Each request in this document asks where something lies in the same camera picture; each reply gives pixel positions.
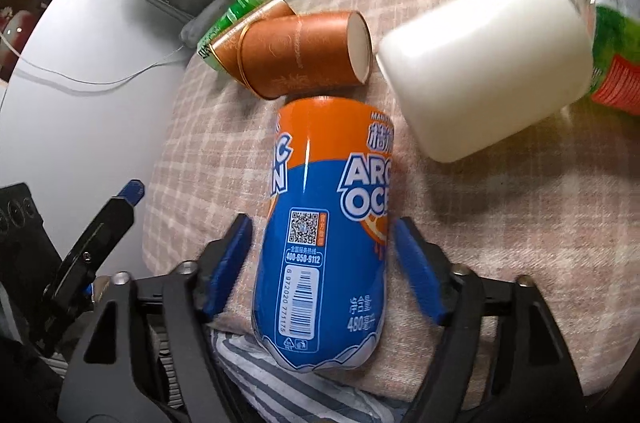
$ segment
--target bottle label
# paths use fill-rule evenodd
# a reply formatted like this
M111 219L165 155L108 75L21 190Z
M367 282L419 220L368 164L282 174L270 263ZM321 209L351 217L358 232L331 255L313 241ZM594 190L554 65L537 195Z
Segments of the bottle label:
M280 111L252 323L286 369L357 367L377 344L393 136L385 114L344 98Z
M596 7L591 99L640 114L640 24L606 6Z

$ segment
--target blue gripper pad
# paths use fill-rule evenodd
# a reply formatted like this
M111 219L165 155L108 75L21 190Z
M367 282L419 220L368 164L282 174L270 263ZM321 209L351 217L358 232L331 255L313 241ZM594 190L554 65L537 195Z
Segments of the blue gripper pad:
M234 288L236 279L240 275L242 264L246 259L254 235L254 223L247 215L238 215L226 232L224 239L211 244L222 244L222 257L209 278L207 301L202 312L211 320L216 314L222 313L226 301Z
M145 185L138 179L132 179L116 197L123 197L131 206L135 206L145 196Z
M420 311L436 324L444 325L451 313L446 305L448 302L442 298L443 283L449 281L449 260L439 246L423 239L407 217L394 223L394 237L398 260L409 279Z

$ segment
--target barcode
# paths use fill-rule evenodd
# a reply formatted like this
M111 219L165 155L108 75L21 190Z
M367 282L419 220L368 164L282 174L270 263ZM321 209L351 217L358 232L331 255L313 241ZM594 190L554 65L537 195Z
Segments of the barcode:
M293 293L291 324L289 332L295 337L310 339L312 331L311 311L314 309L314 294L311 289L311 272L300 272L298 287Z
M313 340L318 303L319 271L287 265L280 296L279 332L285 337Z

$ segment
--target screw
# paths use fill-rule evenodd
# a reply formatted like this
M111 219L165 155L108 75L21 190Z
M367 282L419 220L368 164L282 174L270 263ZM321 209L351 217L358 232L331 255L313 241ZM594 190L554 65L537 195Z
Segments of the screw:
M451 266L451 272L453 273L453 275L465 276L469 275L469 273L471 273L471 270L466 264L454 264L453 266Z
M113 277L111 277L111 282L116 284L116 286L122 286L123 284L129 282L130 278L131 275L129 275L129 273L127 273L126 271L120 271L119 273L116 273Z
M197 262L195 262L194 260L185 260L175 270L180 275L191 275L191 273L194 273L196 269L198 269Z
M533 282L533 279L529 275L520 275L518 278L516 278L516 284L524 288L532 288L534 285L536 285L536 283Z

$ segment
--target white cup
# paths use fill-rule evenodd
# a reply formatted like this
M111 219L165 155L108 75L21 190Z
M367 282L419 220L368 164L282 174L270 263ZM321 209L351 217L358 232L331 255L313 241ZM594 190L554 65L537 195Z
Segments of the white cup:
M593 66L570 0L453 0L385 35L377 60L418 146L443 163L580 98Z

